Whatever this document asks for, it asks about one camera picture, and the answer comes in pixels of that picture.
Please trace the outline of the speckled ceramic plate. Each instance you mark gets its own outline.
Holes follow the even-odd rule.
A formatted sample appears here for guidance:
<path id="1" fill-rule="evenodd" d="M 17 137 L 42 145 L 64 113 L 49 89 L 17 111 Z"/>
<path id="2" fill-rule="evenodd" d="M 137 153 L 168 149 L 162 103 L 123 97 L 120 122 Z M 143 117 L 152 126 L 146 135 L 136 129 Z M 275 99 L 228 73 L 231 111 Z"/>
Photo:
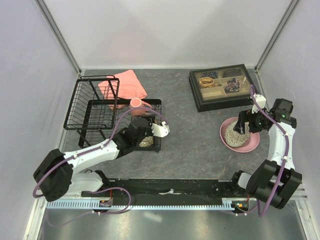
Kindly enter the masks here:
<path id="1" fill-rule="evenodd" d="M 246 122 L 244 124 L 244 126 L 245 126 L 244 134 L 240 134 L 234 130 L 236 123 L 237 123 L 237 121 L 234 120 L 228 125 L 228 127 L 226 128 L 226 131 L 225 131 L 225 136 L 224 136 L 226 144 L 232 148 L 242 147 L 251 138 L 251 133 L 249 132 L 249 129 L 250 129 L 249 123 Z"/>

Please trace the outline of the pink plate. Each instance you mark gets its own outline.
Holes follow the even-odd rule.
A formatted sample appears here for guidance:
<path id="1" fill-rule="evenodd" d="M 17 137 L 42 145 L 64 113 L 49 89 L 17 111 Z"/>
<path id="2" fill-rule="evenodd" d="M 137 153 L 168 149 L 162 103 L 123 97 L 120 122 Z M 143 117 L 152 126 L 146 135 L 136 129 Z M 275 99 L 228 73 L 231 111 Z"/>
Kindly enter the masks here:
<path id="1" fill-rule="evenodd" d="M 253 151 L 254 149 L 256 149 L 260 143 L 260 134 L 258 132 L 257 133 L 251 132 L 248 140 L 240 147 L 229 146 L 226 142 L 226 130 L 232 122 L 237 121 L 237 120 L 238 120 L 238 117 L 231 117 L 231 118 L 226 119 L 221 124 L 220 130 L 219 130 L 220 138 L 221 138 L 222 142 L 224 143 L 224 145 L 227 146 L 232 151 L 237 152 L 237 153 L 249 153 L 249 152 Z"/>

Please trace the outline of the brown floral bowl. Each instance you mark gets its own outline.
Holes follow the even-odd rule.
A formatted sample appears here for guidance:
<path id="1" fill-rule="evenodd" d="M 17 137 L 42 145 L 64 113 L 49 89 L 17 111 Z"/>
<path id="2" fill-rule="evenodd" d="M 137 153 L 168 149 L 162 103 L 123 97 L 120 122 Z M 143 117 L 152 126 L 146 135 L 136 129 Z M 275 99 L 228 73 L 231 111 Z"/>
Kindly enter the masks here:
<path id="1" fill-rule="evenodd" d="M 160 123 L 160 120 L 156 114 L 145 113 L 145 114 L 139 115 L 139 117 L 148 120 L 148 122 L 150 122 L 150 123 L 154 123 L 154 124 Z"/>

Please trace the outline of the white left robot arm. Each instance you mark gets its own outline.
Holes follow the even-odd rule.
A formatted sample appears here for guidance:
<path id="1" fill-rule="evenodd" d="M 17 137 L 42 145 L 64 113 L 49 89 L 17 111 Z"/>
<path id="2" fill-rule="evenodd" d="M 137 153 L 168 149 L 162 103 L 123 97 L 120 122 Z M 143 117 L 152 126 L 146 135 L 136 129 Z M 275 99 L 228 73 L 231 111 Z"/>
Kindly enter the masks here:
<path id="1" fill-rule="evenodd" d="M 121 158 L 133 152 L 147 137 L 164 137 L 167 125 L 156 124 L 148 116 L 134 118 L 128 127 L 113 133 L 110 138 L 87 148 L 62 153 L 58 148 L 51 150 L 35 170 L 36 187 L 33 197 L 45 197 L 53 202 L 65 194 L 81 194 L 83 191 L 106 196 L 110 185 L 99 171 L 84 174 L 82 171 L 105 161 Z"/>

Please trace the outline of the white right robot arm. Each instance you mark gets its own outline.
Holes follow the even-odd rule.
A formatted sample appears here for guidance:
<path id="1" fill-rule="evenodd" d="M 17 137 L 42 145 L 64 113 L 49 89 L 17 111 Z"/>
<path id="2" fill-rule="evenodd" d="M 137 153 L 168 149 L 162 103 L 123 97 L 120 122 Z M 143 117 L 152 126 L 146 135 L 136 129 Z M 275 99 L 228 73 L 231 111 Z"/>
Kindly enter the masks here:
<path id="1" fill-rule="evenodd" d="M 277 98 L 267 111 L 253 106 L 239 113 L 233 131 L 242 134 L 248 126 L 250 133 L 266 130 L 269 135 L 268 157 L 253 173 L 236 172 L 229 184 L 235 197 L 244 193 L 266 206 L 282 209 L 302 183 L 302 175 L 295 170 L 292 156 L 293 137 L 297 120 L 291 116 L 292 101 Z"/>

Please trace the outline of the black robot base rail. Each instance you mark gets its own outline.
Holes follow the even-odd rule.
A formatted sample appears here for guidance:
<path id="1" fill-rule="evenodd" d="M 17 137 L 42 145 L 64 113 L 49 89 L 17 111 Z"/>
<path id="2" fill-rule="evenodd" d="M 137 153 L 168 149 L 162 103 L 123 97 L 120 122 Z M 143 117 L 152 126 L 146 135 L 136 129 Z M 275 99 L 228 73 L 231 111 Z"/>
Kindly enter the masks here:
<path id="1" fill-rule="evenodd" d="M 247 199 L 245 190 L 230 180 L 217 179 L 110 179 L 100 189 L 126 189 L 131 206 L 221 205 L 223 198 Z"/>

